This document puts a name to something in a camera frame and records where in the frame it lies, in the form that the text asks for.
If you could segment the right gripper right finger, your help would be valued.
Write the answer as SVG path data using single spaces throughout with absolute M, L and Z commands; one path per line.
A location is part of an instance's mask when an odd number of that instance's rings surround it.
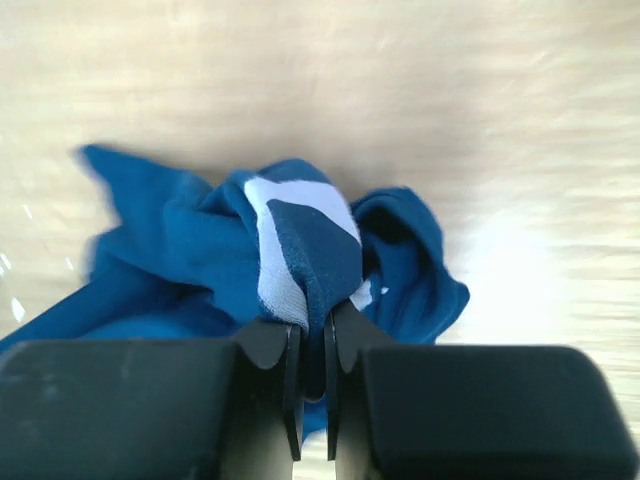
M 343 303 L 325 326 L 340 479 L 632 479 L 599 368 L 564 346 L 404 345 Z

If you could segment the blue mickey t-shirt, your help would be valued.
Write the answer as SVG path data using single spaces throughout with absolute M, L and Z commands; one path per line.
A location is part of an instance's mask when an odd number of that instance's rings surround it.
M 87 283 L 3 338 L 188 339 L 234 334 L 257 317 L 299 326 L 314 388 L 323 327 L 350 301 L 404 343 L 433 343 L 461 315 L 467 286 L 443 235 L 405 187 L 347 201 L 312 164 L 238 169 L 218 185 L 101 144 L 79 149 L 118 224 L 93 244 Z

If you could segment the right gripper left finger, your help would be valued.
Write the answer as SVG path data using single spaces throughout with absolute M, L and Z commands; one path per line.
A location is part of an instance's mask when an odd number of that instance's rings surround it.
M 288 479 L 296 331 L 24 342 L 1 357 L 5 479 Z

